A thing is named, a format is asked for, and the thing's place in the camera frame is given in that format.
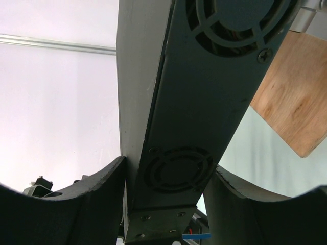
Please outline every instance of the wooden block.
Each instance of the wooden block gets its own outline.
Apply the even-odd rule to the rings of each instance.
[[[301,157],[327,136],[327,41],[289,32],[252,108]]]

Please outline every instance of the white surface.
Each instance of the white surface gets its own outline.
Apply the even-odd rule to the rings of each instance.
[[[249,107],[219,164],[255,185],[295,197],[327,184],[327,140],[300,158]],[[205,212],[203,198],[198,207]]]
[[[0,182],[53,190],[120,155],[116,56],[0,44]]]
[[[119,0],[0,0],[0,33],[116,46]]]

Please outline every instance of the wooden board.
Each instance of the wooden board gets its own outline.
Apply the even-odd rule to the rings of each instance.
[[[301,157],[327,136],[327,41],[289,32],[252,108]]]

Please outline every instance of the plywood piece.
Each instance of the plywood piece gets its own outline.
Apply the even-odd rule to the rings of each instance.
[[[301,157],[327,136],[327,41],[289,32],[252,108]]]

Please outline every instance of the blue cable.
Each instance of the blue cable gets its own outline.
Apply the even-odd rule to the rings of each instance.
[[[211,233],[203,233],[203,234],[183,234],[183,240],[200,240],[200,239],[208,239],[211,237]]]

